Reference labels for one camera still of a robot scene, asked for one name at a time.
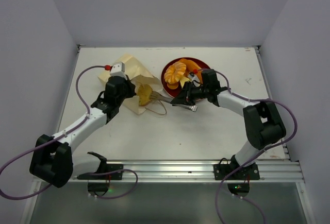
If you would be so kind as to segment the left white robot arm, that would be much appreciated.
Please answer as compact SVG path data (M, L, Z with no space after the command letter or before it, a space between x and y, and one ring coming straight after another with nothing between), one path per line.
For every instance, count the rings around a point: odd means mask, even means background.
M57 188L63 187L72 176L106 178L111 170L105 157L89 152L86 162L78 162L73 161L72 154L92 133L118 114L125 99L135 94L135 85L128 76L111 76L105 90L84 116L61 132L52 136L44 134L37 139L29 172Z

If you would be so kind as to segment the fake hot dog bun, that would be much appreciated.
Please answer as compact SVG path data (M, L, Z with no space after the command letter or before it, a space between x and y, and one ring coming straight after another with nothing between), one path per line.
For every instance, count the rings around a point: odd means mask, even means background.
M189 72L198 73L201 69L201 67L197 63L189 59L181 58L179 62L184 63L186 65L186 69Z

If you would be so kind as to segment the metal tongs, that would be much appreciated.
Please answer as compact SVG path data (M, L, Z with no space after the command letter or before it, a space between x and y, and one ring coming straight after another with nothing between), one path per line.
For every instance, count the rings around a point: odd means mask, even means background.
M153 91L150 94L150 100L159 100L159 101L163 101L163 102L166 102L168 104L171 104L172 98L165 97L165 96L161 95L160 93ZM190 110L192 112L196 112L197 108L198 108L198 106L196 106L196 105L194 105L194 106L187 106L187 105L181 105L181 104L171 104L171 105L181 107L181 108Z

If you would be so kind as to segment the round fake bread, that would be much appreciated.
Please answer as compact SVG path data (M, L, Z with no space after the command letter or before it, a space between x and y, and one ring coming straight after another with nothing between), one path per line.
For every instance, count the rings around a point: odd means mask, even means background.
M178 83L181 77L184 75L186 68L187 66L182 62L177 61L173 63L167 68L164 74L165 82L169 84Z

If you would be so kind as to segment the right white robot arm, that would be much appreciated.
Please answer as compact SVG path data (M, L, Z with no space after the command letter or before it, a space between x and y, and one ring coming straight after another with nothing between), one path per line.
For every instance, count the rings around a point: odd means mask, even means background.
M202 81L186 82L171 104L193 106L197 100L206 99L243 117L247 141L228 165L231 176L241 179L259 152L286 136L286 128L274 102L251 100L233 93L229 86L220 85L218 73L213 69L201 70Z

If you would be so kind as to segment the small round fake bun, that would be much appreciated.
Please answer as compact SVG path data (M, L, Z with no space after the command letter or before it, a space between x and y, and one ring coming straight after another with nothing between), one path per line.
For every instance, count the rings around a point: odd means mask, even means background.
M167 83L167 87L171 90L177 89L178 88L178 82L176 82L176 83Z

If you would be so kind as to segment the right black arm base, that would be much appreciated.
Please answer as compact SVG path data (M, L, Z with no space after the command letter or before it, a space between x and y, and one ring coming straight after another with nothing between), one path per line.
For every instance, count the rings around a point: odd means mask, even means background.
M218 163L213 165L213 173L215 180L223 180L226 175L239 167L238 162L234 158L222 158ZM239 197L246 197L250 192L250 181L260 180L260 174L257 164L254 162L247 167L237 170L232 173L227 180L238 181L236 183L227 183L227 188L231 194Z

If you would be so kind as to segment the seeded fake bread slice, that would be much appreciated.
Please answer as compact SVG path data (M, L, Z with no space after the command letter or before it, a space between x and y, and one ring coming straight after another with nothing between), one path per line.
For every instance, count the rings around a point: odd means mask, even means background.
M150 95L153 89L148 84L141 84L137 90L137 96L139 97L139 106L146 106L151 102Z

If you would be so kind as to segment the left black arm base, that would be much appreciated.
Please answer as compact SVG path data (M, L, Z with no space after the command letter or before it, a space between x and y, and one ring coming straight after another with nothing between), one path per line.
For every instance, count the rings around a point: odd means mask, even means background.
M78 180L104 180L104 183L88 183L88 193L94 197L104 196L110 190L111 180L122 180L123 164L108 164L106 157L96 153L88 152L81 162L76 165L76 177Z

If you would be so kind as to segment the fake sandwich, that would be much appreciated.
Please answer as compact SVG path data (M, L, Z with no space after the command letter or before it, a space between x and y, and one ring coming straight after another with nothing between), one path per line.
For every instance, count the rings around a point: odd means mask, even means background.
M183 88L185 83L190 82L190 81L191 81L190 78L182 76L181 79L179 80L179 83L180 83L181 87Z

